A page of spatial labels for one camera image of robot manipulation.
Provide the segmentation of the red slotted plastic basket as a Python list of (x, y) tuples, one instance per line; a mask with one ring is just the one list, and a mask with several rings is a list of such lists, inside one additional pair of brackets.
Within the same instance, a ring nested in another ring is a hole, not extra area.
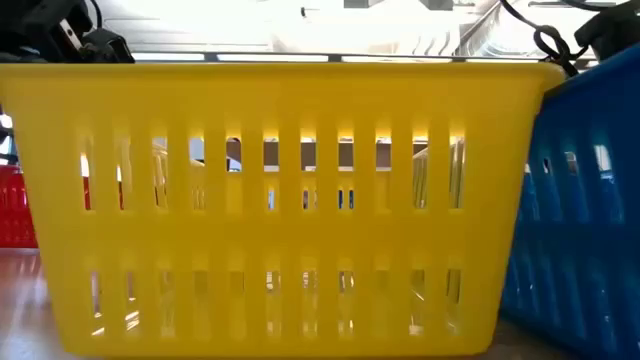
[(44, 261), (122, 255), (140, 215), (133, 178), (122, 173), (102, 159), (85, 178), (79, 155), (0, 165), (0, 249), (37, 248)]

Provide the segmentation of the long ceiling light bar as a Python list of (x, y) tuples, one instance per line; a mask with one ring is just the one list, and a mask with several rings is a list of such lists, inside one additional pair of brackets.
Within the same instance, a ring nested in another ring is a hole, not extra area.
[(170, 53), (134, 52), (137, 62), (357, 62), (357, 63), (444, 63), (444, 62), (511, 62), (533, 63), (535, 58), (465, 58), (419, 57), (350, 54), (285, 54), (285, 53)]

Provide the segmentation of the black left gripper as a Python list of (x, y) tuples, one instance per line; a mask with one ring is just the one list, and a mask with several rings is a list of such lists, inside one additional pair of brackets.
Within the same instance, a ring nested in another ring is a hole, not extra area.
[(86, 0), (0, 0), (0, 63), (135, 62), (124, 37), (92, 28)]

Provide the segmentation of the yellow slotted plastic basket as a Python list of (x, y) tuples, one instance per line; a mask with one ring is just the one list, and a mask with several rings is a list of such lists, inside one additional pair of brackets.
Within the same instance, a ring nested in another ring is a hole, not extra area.
[[(122, 165), (115, 257), (44, 261), (83, 356), (423, 356), (491, 344), (548, 63), (1, 64), (21, 167)], [(226, 170), (239, 138), (242, 170)], [(263, 142), (277, 138), (277, 172)], [(314, 171), (299, 144), (313, 138)], [(351, 171), (338, 143), (354, 144)], [(378, 138), (392, 144), (377, 171)], [(412, 144), (427, 140), (426, 153)], [(338, 208), (338, 190), (354, 208)]]

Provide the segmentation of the large glass window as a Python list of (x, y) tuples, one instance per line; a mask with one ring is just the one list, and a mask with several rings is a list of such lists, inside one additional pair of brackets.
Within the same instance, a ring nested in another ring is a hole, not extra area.
[(13, 121), (9, 115), (0, 113), (0, 165), (15, 165), (16, 163)]

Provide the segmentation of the silver ceiling air duct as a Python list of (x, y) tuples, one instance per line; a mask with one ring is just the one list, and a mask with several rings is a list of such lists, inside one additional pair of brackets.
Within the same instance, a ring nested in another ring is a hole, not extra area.
[(477, 18), (460, 27), (456, 57), (537, 58), (533, 29), (505, 10), (500, 0), (478, 0)]

